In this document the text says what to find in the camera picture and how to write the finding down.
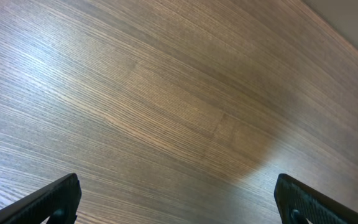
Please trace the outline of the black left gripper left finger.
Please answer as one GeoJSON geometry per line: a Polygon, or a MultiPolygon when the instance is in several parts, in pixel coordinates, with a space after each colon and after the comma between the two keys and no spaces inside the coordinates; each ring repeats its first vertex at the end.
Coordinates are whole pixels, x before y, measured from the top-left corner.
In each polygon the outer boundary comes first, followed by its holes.
{"type": "Polygon", "coordinates": [[[75,173],[67,174],[32,194],[0,210],[0,224],[74,224],[81,200],[81,187],[75,173]]]}

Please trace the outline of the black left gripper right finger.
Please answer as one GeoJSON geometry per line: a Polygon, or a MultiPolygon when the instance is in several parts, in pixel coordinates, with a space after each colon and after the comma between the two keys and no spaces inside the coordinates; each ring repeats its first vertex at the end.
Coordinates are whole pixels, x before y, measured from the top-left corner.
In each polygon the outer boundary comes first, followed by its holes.
{"type": "Polygon", "coordinates": [[[358,223],[358,213],[288,174],[279,174],[274,198],[282,223],[358,223]]]}

